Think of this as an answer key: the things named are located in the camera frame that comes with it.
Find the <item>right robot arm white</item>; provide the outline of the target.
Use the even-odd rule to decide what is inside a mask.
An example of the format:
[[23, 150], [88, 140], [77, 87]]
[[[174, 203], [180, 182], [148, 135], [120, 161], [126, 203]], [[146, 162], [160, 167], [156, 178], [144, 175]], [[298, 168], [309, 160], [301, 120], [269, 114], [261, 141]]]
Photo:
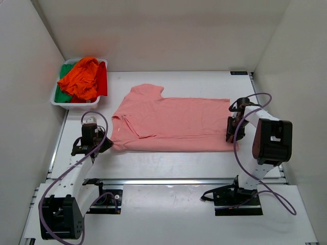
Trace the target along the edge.
[[252, 124], [255, 135], [252, 144], [253, 159], [248, 169], [239, 174], [229, 191], [229, 199], [241, 204], [254, 195], [259, 181], [273, 168], [288, 162], [292, 155], [293, 124], [270, 115], [247, 97], [236, 100], [229, 108], [233, 116], [227, 119], [226, 141], [234, 143], [245, 137], [245, 127]]

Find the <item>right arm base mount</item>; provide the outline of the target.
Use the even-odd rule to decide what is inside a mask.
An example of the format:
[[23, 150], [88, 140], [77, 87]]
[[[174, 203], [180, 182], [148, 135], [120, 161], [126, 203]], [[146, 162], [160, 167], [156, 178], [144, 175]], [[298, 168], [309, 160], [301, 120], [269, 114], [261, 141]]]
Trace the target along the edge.
[[238, 178], [229, 185], [204, 192], [200, 199], [204, 202], [213, 202], [215, 216], [263, 215], [258, 191], [241, 188]]

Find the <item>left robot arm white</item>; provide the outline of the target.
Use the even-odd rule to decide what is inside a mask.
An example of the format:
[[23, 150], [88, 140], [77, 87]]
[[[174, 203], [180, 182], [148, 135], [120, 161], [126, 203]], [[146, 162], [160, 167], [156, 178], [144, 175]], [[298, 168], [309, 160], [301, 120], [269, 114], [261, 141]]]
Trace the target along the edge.
[[86, 122], [82, 136], [75, 140], [64, 176], [44, 192], [39, 203], [40, 232], [44, 240], [67, 243], [84, 238], [84, 217], [95, 203], [105, 201], [107, 190], [99, 179], [86, 180], [86, 175], [99, 153], [113, 146], [104, 128]]

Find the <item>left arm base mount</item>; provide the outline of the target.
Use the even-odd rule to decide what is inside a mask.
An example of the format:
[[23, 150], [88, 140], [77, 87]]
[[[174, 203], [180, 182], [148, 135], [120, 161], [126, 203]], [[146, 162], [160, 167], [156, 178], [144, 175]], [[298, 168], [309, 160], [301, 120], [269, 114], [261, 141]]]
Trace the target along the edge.
[[123, 187], [109, 185], [101, 179], [86, 179], [83, 187], [95, 187], [96, 196], [86, 214], [121, 214]]

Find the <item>pink t shirt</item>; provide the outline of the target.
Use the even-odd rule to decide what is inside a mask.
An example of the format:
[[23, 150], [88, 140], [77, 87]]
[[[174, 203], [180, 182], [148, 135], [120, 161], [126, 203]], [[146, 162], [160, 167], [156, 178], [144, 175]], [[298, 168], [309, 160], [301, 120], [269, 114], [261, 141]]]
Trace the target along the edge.
[[164, 88], [131, 88], [112, 116], [116, 151], [230, 152], [229, 99], [162, 97]]

